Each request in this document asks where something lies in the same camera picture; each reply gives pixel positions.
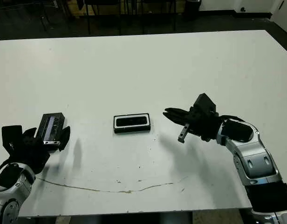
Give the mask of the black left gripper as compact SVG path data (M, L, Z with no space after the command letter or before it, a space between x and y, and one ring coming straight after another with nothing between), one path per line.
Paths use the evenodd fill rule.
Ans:
M28 165L35 174L39 174L45 167L50 154L43 141L37 138L37 128L30 128L24 131L23 138L17 143L10 143L10 161ZM59 137L58 150L65 149L70 138L70 126L62 129Z

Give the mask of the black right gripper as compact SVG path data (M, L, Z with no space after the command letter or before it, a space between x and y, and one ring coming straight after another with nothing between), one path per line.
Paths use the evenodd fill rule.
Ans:
M175 124L184 126L178 136L178 141L185 142L188 133L196 135L201 140L215 140L222 123L219 114L213 107L192 106L189 111L180 108L166 108L163 115Z

